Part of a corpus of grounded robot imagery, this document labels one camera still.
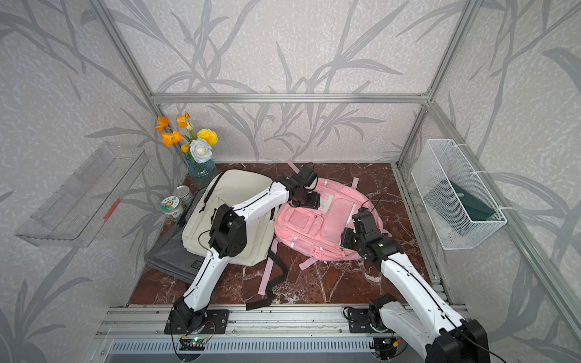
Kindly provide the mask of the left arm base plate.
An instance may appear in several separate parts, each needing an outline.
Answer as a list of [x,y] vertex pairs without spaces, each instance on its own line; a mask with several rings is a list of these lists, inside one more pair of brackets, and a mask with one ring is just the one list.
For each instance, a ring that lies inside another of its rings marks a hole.
[[166,321],[165,334],[225,334],[229,311],[227,309],[176,311]]

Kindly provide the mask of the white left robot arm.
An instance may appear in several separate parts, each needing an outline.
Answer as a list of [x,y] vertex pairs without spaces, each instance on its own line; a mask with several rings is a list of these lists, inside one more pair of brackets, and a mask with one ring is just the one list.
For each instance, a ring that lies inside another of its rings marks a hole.
[[256,183],[243,177],[243,173],[236,169],[227,170],[207,190],[203,207],[215,195],[215,190],[228,191],[240,201],[235,204],[225,202],[213,214],[208,228],[209,249],[191,286],[170,311],[166,326],[168,334],[191,332],[205,324],[211,294],[226,266],[247,247],[248,229],[254,222],[287,203],[314,210],[320,206],[320,194],[314,191],[318,176],[307,165],[291,176],[265,182],[265,188],[255,195],[248,194],[248,187]]

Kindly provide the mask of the pink backpack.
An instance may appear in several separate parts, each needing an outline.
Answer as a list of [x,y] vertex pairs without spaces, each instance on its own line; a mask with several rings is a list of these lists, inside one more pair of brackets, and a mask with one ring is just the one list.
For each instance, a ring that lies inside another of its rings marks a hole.
[[340,245],[341,234],[345,229],[353,227],[352,215],[356,214],[360,207],[369,208],[380,232],[386,232],[372,203],[357,190],[358,183],[357,177],[353,179],[350,186],[321,178],[314,189],[320,194],[318,209],[292,207],[289,204],[281,206],[275,217],[275,238],[269,250],[266,268],[258,290],[259,295],[266,295],[269,288],[278,284],[271,274],[276,264],[277,248],[280,244],[308,258],[300,264],[300,268],[304,270],[318,261],[337,262],[361,258],[355,250]]

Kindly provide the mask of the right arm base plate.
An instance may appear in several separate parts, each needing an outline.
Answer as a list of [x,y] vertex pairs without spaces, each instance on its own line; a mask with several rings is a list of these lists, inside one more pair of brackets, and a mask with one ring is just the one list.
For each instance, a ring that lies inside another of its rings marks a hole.
[[342,313],[343,317],[345,317],[347,320],[349,325],[349,332],[351,332],[351,334],[375,333],[375,330],[371,325],[368,308],[354,308],[351,306],[346,306],[343,308]]

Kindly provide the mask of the grey backpack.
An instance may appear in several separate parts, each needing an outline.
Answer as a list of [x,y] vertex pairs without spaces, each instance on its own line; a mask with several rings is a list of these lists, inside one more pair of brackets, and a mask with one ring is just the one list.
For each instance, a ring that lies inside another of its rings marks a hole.
[[191,207],[180,217],[146,254],[146,265],[191,284],[200,271],[205,256],[188,252],[183,247],[182,232],[192,215]]

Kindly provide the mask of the beige backpack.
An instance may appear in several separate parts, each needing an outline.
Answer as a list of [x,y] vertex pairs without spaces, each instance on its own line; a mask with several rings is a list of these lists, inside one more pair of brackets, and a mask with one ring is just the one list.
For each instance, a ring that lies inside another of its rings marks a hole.
[[255,266],[266,259],[274,238],[278,207],[289,187],[253,172],[230,169],[216,177],[194,205],[182,232],[184,248],[204,257],[184,301],[194,312],[209,305],[229,264]]

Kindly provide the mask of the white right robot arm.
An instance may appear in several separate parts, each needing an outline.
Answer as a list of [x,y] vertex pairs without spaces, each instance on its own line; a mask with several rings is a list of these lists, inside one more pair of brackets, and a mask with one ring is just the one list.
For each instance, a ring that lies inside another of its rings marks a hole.
[[490,362],[487,332],[476,320],[466,320],[422,278],[404,249],[382,233],[372,212],[360,207],[345,228],[341,245],[374,263],[412,308],[389,294],[370,304],[370,320],[408,343],[426,362]]

